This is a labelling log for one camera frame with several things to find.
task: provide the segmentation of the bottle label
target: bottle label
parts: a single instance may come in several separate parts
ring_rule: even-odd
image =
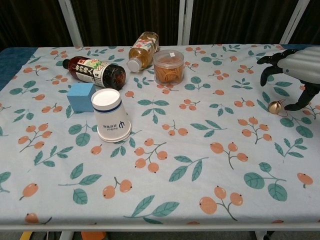
[[[105,88],[103,83],[104,71],[111,63],[98,59],[79,60],[75,66],[76,76],[87,83],[93,83]]]
[[[133,48],[144,49],[148,53],[151,51],[151,47],[156,44],[156,39],[153,37],[147,37],[147,39],[142,39],[141,35],[138,40],[134,43]]]

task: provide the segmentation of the gold bell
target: gold bell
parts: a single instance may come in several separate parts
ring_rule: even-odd
[[[278,101],[270,102],[270,104],[268,106],[269,113],[278,114],[281,112],[281,110],[282,110],[282,105],[280,102],[278,102]]]

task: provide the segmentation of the robotic hand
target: robotic hand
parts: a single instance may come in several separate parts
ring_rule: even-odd
[[[305,90],[298,102],[286,105],[285,110],[303,109],[320,91],[320,46],[311,46],[304,50],[285,50],[273,56],[264,56],[257,64],[272,64],[262,72],[261,86],[266,85],[268,76],[281,73],[299,79],[304,84]]]

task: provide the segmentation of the juice bottle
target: juice bottle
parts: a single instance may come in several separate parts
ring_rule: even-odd
[[[159,36],[155,32],[145,31],[129,51],[127,66],[131,72],[145,69],[152,61],[159,46]]]
[[[120,90],[126,81],[126,72],[122,66],[98,59],[75,56],[65,59],[62,66],[68,69],[73,77],[103,88]]]

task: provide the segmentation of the white paper cup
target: white paper cup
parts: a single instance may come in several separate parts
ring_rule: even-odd
[[[110,143],[119,142],[131,133],[120,93],[112,88],[96,91],[91,97],[99,137]]]

